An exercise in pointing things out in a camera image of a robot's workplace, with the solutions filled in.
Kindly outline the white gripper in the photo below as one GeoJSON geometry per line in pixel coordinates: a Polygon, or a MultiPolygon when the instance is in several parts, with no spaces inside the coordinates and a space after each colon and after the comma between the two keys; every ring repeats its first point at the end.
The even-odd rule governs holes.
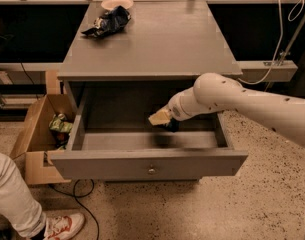
{"type": "Polygon", "coordinates": [[[194,116],[196,100],[192,89],[186,89],[175,94],[165,106],[152,114],[148,120],[152,125],[168,124],[172,117],[184,121],[194,116]]]}

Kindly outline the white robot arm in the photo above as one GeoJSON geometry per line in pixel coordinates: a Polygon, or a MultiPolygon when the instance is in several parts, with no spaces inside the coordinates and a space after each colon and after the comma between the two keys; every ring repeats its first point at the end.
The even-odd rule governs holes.
{"type": "Polygon", "coordinates": [[[305,148],[305,99],[247,89],[216,73],[199,76],[191,88],[175,94],[148,120],[168,126],[173,120],[225,110],[235,110],[305,148]]]}

